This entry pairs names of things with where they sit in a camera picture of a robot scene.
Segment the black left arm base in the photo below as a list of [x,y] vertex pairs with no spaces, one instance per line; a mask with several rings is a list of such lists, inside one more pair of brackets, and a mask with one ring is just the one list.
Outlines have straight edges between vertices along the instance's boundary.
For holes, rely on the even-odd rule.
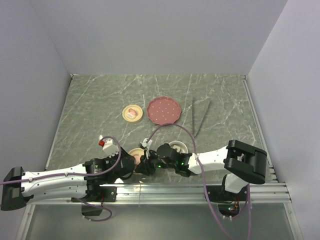
[[108,203],[116,201],[117,188],[115,186],[100,186],[99,184],[89,184],[82,186],[67,187],[70,191],[71,202],[96,202]]

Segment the steel food tongs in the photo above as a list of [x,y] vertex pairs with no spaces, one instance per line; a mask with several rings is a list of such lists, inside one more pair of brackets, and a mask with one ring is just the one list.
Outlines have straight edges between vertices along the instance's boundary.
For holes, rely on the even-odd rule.
[[203,102],[204,105],[201,108],[199,106],[196,106],[196,103],[196,99],[193,96],[191,101],[191,123],[192,135],[194,138],[199,135],[205,123],[212,101],[210,99],[205,99],[205,101]]

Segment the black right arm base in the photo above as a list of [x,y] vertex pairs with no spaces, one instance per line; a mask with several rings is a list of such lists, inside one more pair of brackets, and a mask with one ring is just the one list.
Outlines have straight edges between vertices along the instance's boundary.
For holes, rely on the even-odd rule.
[[212,203],[232,203],[247,199],[247,188],[243,187],[239,193],[225,191],[220,185],[207,185],[208,199]]

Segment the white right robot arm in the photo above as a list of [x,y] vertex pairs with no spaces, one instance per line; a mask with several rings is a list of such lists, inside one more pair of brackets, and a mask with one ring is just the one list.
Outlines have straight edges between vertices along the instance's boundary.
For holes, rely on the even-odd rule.
[[220,194],[226,200],[233,199],[248,184],[263,185],[266,182],[267,153],[260,148],[238,140],[230,140],[227,146],[203,153],[190,153],[181,141],[172,141],[151,150],[150,140],[142,144],[143,153],[135,154],[135,173],[152,176],[157,169],[173,169],[177,175],[189,178],[205,172],[227,170]]

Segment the cream lid with label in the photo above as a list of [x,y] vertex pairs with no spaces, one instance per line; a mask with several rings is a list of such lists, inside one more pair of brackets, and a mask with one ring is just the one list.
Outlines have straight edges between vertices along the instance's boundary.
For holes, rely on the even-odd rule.
[[143,109],[135,104],[128,105],[123,109],[122,117],[130,123],[139,122],[143,117]]

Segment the cream lid pink handle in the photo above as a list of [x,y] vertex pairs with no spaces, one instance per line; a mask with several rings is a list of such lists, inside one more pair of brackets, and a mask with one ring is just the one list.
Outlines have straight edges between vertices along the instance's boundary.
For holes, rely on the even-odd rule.
[[138,166],[141,162],[141,157],[144,156],[144,149],[140,147],[133,148],[128,154],[134,157],[134,164]]

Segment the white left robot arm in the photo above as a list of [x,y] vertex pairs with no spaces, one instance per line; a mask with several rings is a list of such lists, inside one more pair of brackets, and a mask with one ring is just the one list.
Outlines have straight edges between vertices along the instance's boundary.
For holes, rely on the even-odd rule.
[[100,201],[104,197],[102,185],[129,178],[134,170],[135,158],[124,151],[58,170],[31,172],[14,167],[0,183],[0,209],[13,211],[27,204],[58,198]]

